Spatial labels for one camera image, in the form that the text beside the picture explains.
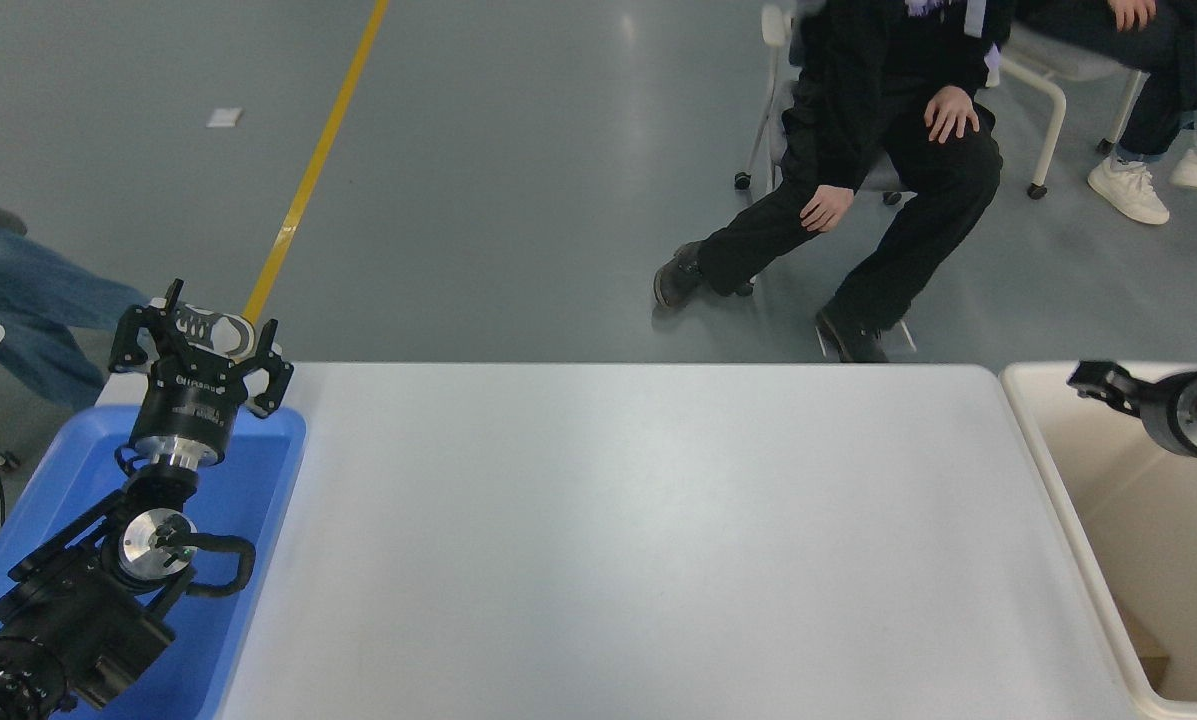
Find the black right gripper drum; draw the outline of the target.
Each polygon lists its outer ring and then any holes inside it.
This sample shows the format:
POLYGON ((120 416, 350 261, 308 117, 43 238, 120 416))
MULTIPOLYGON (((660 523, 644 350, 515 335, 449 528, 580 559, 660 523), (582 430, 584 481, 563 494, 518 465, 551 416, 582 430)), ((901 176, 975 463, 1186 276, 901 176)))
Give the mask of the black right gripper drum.
POLYGON ((1197 457, 1187 437, 1187 425, 1197 414, 1197 372, 1165 376, 1157 382, 1138 382, 1138 417, 1148 437, 1171 454, 1197 457))

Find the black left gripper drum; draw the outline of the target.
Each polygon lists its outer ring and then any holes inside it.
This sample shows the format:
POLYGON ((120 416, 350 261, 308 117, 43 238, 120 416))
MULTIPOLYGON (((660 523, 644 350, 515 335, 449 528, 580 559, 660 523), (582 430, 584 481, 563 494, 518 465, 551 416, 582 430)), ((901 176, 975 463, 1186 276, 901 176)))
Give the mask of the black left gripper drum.
POLYGON ((209 450, 227 449, 247 386, 241 365, 192 347, 154 361, 130 432, 132 445, 181 438, 209 450))

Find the seated person's left hand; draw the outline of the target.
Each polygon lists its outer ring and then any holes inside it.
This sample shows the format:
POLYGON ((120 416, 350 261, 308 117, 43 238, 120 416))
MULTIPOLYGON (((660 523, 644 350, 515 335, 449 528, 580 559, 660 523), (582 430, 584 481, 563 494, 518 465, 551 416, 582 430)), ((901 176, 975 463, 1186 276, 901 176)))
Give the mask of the seated person's left hand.
POLYGON ((947 85, 926 102, 923 112, 928 141, 946 144, 950 138, 967 138, 982 132, 982 120, 972 97, 964 89, 947 85))

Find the seated person's right hand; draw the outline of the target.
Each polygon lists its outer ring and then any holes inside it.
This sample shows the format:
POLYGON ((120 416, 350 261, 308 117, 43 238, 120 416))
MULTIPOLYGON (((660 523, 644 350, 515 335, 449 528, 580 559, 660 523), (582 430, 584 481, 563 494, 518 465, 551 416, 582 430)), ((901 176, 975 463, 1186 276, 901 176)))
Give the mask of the seated person's right hand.
POLYGON ((855 191, 851 188, 819 184, 808 205, 800 210, 800 225, 810 233, 828 233, 853 205, 855 191))

